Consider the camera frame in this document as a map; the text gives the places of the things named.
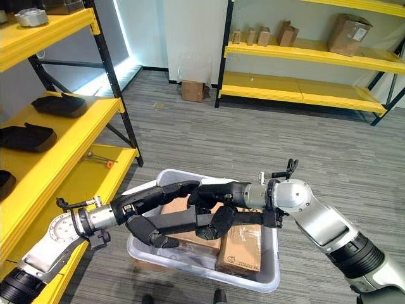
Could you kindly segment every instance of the robot forearm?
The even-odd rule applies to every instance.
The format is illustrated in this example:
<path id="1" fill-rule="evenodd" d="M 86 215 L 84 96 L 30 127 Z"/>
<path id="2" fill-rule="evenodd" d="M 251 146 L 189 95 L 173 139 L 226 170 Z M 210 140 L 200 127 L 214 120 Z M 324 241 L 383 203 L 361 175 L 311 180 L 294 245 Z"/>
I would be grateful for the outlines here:
<path id="1" fill-rule="evenodd" d="M 343 272 L 353 291 L 363 294 L 393 286 L 401 290 L 401 301 L 405 301 L 405 271 L 401 266 L 340 212 L 320 203 L 305 182 L 290 179 L 276 184 L 272 200 Z"/>

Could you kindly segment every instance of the yellow metal shelving unit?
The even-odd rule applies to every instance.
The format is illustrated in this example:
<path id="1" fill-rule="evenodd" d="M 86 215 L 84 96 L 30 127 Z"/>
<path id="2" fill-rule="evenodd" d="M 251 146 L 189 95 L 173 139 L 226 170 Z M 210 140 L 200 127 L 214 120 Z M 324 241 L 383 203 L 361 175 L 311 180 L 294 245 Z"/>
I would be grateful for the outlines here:
<path id="1" fill-rule="evenodd" d="M 297 39 L 294 41 L 293 47 L 279 46 L 274 36 L 271 37 L 268 46 L 259 46 L 257 44 L 248 46 L 245 42 L 238 44 L 229 42 L 225 48 L 224 57 L 227 57 L 229 53 L 313 61 L 405 74 L 405 62 L 398 55 L 391 52 L 361 47 L 355 56 L 348 57 L 329 52 L 326 43 L 323 41 L 307 39 Z"/>
<path id="2" fill-rule="evenodd" d="M 48 90 L 44 96 L 60 96 L 61 93 L 54 91 L 54 86 L 67 94 L 69 92 L 47 74 L 35 53 L 89 26 L 103 63 L 52 62 L 57 65 L 103 68 L 114 94 L 112 98 L 72 94 L 84 98 L 87 103 L 87 111 L 78 118 L 39 113 L 30 104 L 1 126 L 23 126 L 28 122 L 52 128 L 58 137 L 55 145 L 43 153 L 0 148 L 0 168 L 10 171 L 16 177 L 14 190 L 0 202 L 0 257 L 3 265 L 1 278 L 16 267 L 21 257 L 44 235 L 52 219 L 61 214 L 62 210 L 56 206 L 56 197 L 63 197 L 70 203 L 78 203 L 98 195 L 103 203 L 108 203 L 113 199 L 134 159 L 137 159 L 139 166 L 143 165 L 105 38 L 99 26 L 95 4 L 88 0 L 85 5 L 86 9 L 72 15 L 49 15 L 49 23 L 37 28 L 22 28 L 15 20 L 0 26 L 0 71 L 5 71 L 28 58 Z M 123 119 L 129 138 L 109 124 L 117 113 L 120 113 Z M 105 127 L 111 129 L 131 148 L 93 144 Z M 117 162 L 107 168 L 102 163 L 83 161 L 82 157 L 89 150 L 95 155 Z M 86 247 L 87 243 L 83 243 L 73 252 L 68 263 L 34 303 L 59 302 Z"/>
<path id="3" fill-rule="evenodd" d="M 379 116 L 386 112 L 365 87 L 289 77 L 225 72 L 222 94 L 370 111 Z"/>
<path id="4" fill-rule="evenodd" d="M 78 119 L 39 113 L 30 104 L 2 126 L 22 126 L 28 122 L 50 127 L 58 136 L 58 141 L 52 149 L 44 153 L 0 149 L 1 168 L 12 172 L 18 181 L 13 192 L 1 202 L 1 213 L 6 215 L 3 216 L 1 238 L 2 262 L 70 170 L 114 114 L 122 108 L 120 99 L 93 97 L 85 99 L 89 109 Z"/>
<path id="5" fill-rule="evenodd" d="M 90 25 L 93 34 L 100 29 L 92 8 L 72 15 L 49 15 L 41 27 L 22 28 L 14 18 L 0 25 L 0 72 Z"/>
<path id="6" fill-rule="evenodd" d="M 103 203 L 109 203 L 120 186 L 127 170 L 137 156 L 136 149 L 119 148 L 114 146 L 92 145 L 91 149 L 97 155 L 104 155 L 114 159 L 112 168 L 107 168 L 102 163 L 88 161 L 80 162 L 66 177 L 62 185 L 53 193 L 43 211 L 35 218 L 35 222 L 27 227 L 29 234 L 24 235 L 18 242 L 5 263 L 1 277 L 4 277 L 21 257 L 38 242 L 52 221 L 61 213 L 56 206 L 56 197 L 63 197 L 69 202 L 87 200 L 99 195 Z M 85 252 L 87 243 L 82 243 L 72 254 L 69 262 L 61 269 L 57 277 L 43 290 L 41 295 L 34 301 L 35 304 L 52 304 L 59 302 L 78 262 Z"/>
<path id="7" fill-rule="evenodd" d="M 405 18 L 405 7 L 399 4 L 388 3 L 379 0 L 301 0 L 312 3 L 343 6 L 345 8 L 356 8 L 363 11 L 374 11 L 386 15 Z"/>
<path id="8" fill-rule="evenodd" d="M 405 7 L 378 0 L 301 1 L 356 8 L 359 10 L 374 11 L 405 18 Z M 274 101 L 287 101 L 292 103 L 370 111 L 377 116 L 371 125 L 376 125 L 395 105 L 395 103 L 397 103 L 400 98 L 405 95 L 405 89 L 403 89 L 392 100 L 392 103 L 388 102 L 385 106 L 383 106 L 373 97 L 371 93 L 372 88 L 380 80 L 384 73 L 387 72 L 405 75 L 405 61 L 398 56 L 398 54 L 402 54 L 403 52 L 405 40 L 397 48 L 395 53 L 381 49 L 361 47 L 353 57 L 331 53 L 328 51 L 326 42 L 312 41 L 307 39 L 297 39 L 292 47 L 279 46 L 275 36 L 271 36 L 269 45 L 265 47 L 257 44 L 248 46 L 245 42 L 234 44 L 233 42 L 229 41 L 233 8 L 234 0 L 228 0 L 227 18 L 225 22 L 222 49 L 223 56 L 221 59 L 220 74 L 218 77 L 218 90 L 215 101 L 216 108 L 219 108 L 220 99 L 222 96 L 259 98 Z M 364 68 L 378 71 L 378 74 L 371 84 L 365 88 L 287 77 L 226 72 L 226 58 L 232 53 Z"/>

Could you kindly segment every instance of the small cardboard box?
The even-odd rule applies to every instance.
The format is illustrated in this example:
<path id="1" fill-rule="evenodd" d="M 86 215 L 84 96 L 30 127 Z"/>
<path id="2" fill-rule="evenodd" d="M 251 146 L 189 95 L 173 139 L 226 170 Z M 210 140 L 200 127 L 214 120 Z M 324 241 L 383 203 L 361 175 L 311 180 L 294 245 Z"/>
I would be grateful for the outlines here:
<path id="1" fill-rule="evenodd" d="M 280 33 L 278 33 L 277 42 L 279 46 L 293 46 L 297 38 L 299 29 L 292 27 L 291 21 L 284 21 L 281 26 Z"/>
<path id="2" fill-rule="evenodd" d="M 247 32 L 247 37 L 246 37 L 246 44 L 248 46 L 252 46 L 256 42 L 256 30 L 252 27 L 249 27 L 249 31 Z"/>
<path id="3" fill-rule="evenodd" d="M 267 46 L 270 40 L 270 29 L 268 27 L 260 27 L 258 44 L 260 46 Z"/>
<path id="4" fill-rule="evenodd" d="M 172 212 L 184 211 L 187 209 L 187 199 L 188 198 L 176 198 L 171 203 L 163 206 L 160 214 L 167 214 Z M 211 210 L 212 213 L 215 213 L 217 209 L 222 206 L 222 204 L 216 204 L 216 206 Z M 212 255 L 217 255 L 221 249 L 221 239 L 214 239 L 212 241 L 207 241 L 196 236 L 194 231 L 182 232 L 170 235 L 172 238 L 180 239 L 182 241 L 188 242 L 190 244 L 196 244 L 203 246 L 202 252 L 210 253 Z M 198 247 L 192 246 L 181 246 L 183 249 L 197 249 Z"/>
<path id="5" fill-rule="evenodd" d="M 346 56 L 354 56 L 373 26 L 364 18 L 340 14 L 335 22 L 328 41 L 330 52 Z"/>
<path id="6" fill-rule="evenodd" d="M 248 276 L 260 271 L 261 226 L 233 226 L 222 238 L 221 252 L 215 269 Z"/>
<path id="7" fill-rule="evenodd" d="M 182 99 L 188 101 L 203 101 L 204 84 L 202 82 L 182 80 Z"/>
<path id="8" fill-rule="evenodd" d="M 240 43 L 240 40 L 242 39 L 242 32 L 240 30 L 234 30 L 234 38 L 232 39 L 233 43 Z"/>

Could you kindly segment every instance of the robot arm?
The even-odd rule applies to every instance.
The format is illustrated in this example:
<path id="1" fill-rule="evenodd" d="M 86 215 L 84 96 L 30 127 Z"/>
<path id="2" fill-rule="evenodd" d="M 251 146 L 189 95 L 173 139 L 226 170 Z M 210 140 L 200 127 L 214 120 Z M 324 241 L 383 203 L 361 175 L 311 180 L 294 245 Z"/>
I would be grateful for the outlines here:
<path id="1" fill-rule="evenodd" d="M 106 229 L 124 224 L 146 244 L 170 248 L 178 241 L 165 234 L 196 231 L 204 239 L 222 237 L 232 225 L 262 224 L 281 228 L 284 215 L 291 215 L 305 235 L 343 272 L 351 288 L 359 293 L 358 303 L 404 303 L 405 272 L 380 251 L 334 208 L 320 203 L 303 181 L 290 179 L 297 162 L 286 172 L 261 174 L 260 184 L 228 179 L 203 179 L 159 187 L 148 183 L 142 190 L 120 196 L 110 205 L 98 197 L 76 205 L 60 203 L 69 213 L 56 217 L 47 234 L 22 258 L 0 284 L 0 303 L 31 303 L 66 264 L 72 251 L 83 241 L 92 248 L 106 246 Z M 280 182 L 265 178 L 286 177 Z M 190 208 L 155 217 L 142 214 L 189 197 Z M 223 202 L 215 214 L 210 208 Z M 96 208 L 74 208 L 94 203 Z M 236 207 L 262 209 L 262 213 L 238 212 Z"/>

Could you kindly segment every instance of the yellow shelf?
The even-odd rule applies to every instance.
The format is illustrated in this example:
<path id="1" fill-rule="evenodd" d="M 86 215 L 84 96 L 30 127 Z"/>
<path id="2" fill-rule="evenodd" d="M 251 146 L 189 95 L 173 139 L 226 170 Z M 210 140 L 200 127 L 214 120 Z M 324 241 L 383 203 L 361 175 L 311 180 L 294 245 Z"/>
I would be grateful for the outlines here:
<path id="1" fill-rule="evenodd" d="M 2 262 L 70 170 L 114 114 L 122 108 L 119 98 L 85 99 L 89 109 L 80 118 L 38 113 L 32 105 L 28 105 L 2 126 L 23 125 L 28 122 L 51 127 L 58 136 L 56 144 L 43 153 L 0 148 L 0 168 L 10 171 L 17 179 L 13 192 L 0 203 L 0 218 L 3 220 Z"/>
<path id="2" fill-rule="evenodd" d="M 405 18 L 405 7 L 400 4 L 388 3 L 378 0 L 301 0 L 312 3 L 343 6 L 345 8 L 356 8 L 363 11 L 374 11 Z"/>
<path id="3" fill-rule="evenodd" d="M 288 77 L 225 72 L 221 95 L 386 112 L 367 88 Z"/>
<path id="4" fill-rule="evenodd" d="M 7 257 L 6 265 L 12 263 L 13 267 L 15 267 L 15 263 L 43 237 L 52 219 L 61 214 L 61 209 L 56 206 L 56 197 L 62 197 L 69 203 L 78 203 L 99 195 L 104 204 L 109 203 L 114 198 L 134 158 L 139 155 L 137 149 L 98 144 L 92 145 L 90 149 L 95 154 L 114 159 L 118 163 L 114 163 L 113 167 L 108 169 L 102 163 L 80 162 L 52 195 L 43 211 L 35 218 L 35 222 L 28 229 L 29 233 L 26 233 L 21 238 L 18 246 Z M 40 298 L 34 303 L 51 304 L 59 302 L 86 247 L 87 243 L 83 243 L 73 252 L 69 262 L 61 269 L 57 278 L 45 288 Z M 2 276 L 10 270 L 6 267 Z"/>
<path id="5" fill-rule="evenodd" d="M 90 25 L 100 34 L 92 8 L 71 15 L 48 15 L 41 27 L 21 27 L 14 18 L 0 25 L 0 72 Z"/>
<path id="6" fill-rule="evenodd" d="M 314 61 L 318 63 L 405 74 L 405 61 L 394 53 L 381 49 L 361 47 L 355 56 L 348 57 L 329 52 L 326 43 L 323 41 L 297 39 L 294 43 L 294 47 L 287 47 L 279 46 L 275 37 L 272 36 L 270 45 L 268 46 L 259 46 L 257 44 L 248 46 L 245 42 L 239 44 L 229 42 L 228 46 L 225 48 L 224 57 L 227 57 L 229 53 Z"/>

